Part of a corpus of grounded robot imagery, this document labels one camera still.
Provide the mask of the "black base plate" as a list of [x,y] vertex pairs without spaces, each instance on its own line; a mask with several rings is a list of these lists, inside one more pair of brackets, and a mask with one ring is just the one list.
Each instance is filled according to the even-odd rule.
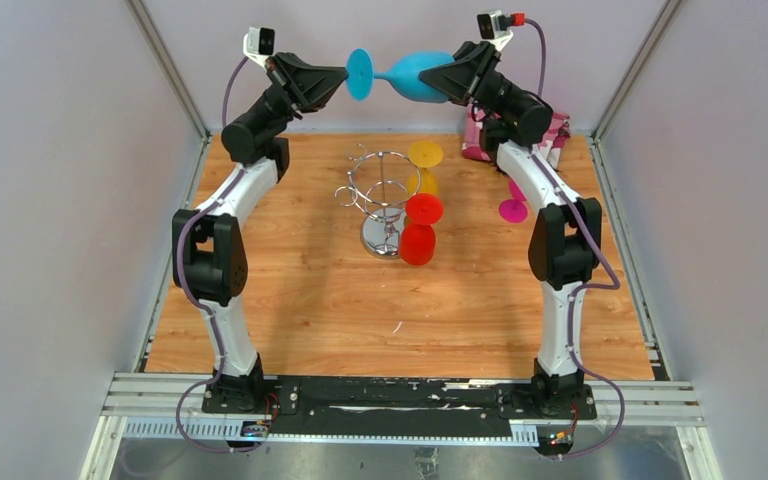
[[253,387],[222,380],[203,395],[212,414],[263,414],[278,434],[503,437],[513,420],[597,417],[592,389],[535,399],[529,382],[466,378],[269,376]]

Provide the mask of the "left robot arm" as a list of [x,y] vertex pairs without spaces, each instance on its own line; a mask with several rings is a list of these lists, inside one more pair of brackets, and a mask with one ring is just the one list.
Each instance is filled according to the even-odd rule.
[[212,414],[254,413],[272,398],[243,313],[249,267],[242,228],[289,168],[282,135],[288,124],[321,110],[349,77],[343,67],[314,66],[287,52],[249,59],[265,69],[270,84],[222,128],[232,172],[206,201],[172,220],[173,280],[202,313],[214,351],[202,403]]

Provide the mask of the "blue wine glass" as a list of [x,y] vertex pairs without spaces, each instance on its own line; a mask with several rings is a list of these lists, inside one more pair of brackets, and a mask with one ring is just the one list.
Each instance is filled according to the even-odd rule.
[[376,71],[370,52],[363,48],[351,52],[346,63],[346,87],[356,101],[365,100],[376,80],[386,81],[400,96],[421,103],[446,103],[447,96],[420,79],[425,70],[454,61],[441,51],[419,51],[408,54],[386,72]]

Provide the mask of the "pink camouflage cloth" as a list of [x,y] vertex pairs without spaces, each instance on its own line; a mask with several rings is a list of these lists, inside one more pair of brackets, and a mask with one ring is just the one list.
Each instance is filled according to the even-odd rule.
[[[469,160],[491,162],[490,154],[480,146],[480,133],[487,113],[480,107],[472,105],[467,109],[466,123],[463,134],[461,153]],[[561,151],[570,139],[570,117],[562,113],[554,113],[550,127],[538,144],[538,151],[554,169],[559,169]]]

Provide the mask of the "aluminium frame rail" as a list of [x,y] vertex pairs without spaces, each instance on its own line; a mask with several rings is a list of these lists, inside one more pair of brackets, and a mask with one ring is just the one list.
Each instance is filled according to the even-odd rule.
[[103,403],[81,477],[108,479],[127,439],[210,443],[222,453],[280,442],[529,447],[571,459],[594,428],[602,452],[674,431],[681,469],[722,472],[687,382],[586,382],[560,394],[526,380],[267,376],[254,387],[199,374],[118,373]]

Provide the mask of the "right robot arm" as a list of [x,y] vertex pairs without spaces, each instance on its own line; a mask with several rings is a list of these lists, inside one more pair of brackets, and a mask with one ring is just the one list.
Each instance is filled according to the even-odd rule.
[[600,263],[602,207],[571,189],[539,153],[553,110],[498,72],[499,60],[491,43],[466,42],[452,61],[418,78],[451,103],[475,103],[487,113],[480,144],[536,214],[528,262],[542,289],[542,339],[529,391],[513,399],[552,418],[586,395],[578,342],[583,289]]

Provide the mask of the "pink wine glass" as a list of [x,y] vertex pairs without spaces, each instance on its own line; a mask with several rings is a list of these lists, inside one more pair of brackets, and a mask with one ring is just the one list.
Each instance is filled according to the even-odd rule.
[[499,204],[498,213],[508,223],[522,223],[528,217],[526,197],[512,178],[508,179],[507,186],[510,197]]

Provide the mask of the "yellow wine glass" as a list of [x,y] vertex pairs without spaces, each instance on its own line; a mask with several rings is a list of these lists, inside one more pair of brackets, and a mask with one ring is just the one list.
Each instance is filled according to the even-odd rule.
[[408,159],[415,171],[407,179],[409,193],[439,195],[439,182],[432,172],[444,158],[442,147],[431,140],[419,140],[408,149]]

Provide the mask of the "chrome wine glass rack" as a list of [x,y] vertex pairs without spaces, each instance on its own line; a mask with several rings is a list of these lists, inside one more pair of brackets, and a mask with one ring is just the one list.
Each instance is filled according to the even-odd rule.
[[357,142],[344,151],[349,161],[344,183],[334,191],[338,204],[362,215],[359,238],[364,249],[382,260],[400,257],[407,201],[419,192],[408,177],[419,172],[405,153],[370,149]]

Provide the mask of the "red wine glass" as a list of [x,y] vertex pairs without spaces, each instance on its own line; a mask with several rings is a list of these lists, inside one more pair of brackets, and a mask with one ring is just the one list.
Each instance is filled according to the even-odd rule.
[[442,201],[430,193],[418,193],[405,204],[407,223],[401,234],[399,251],[402,260],[413,266],[429,263],[437,245],[433,225],[443,216]]

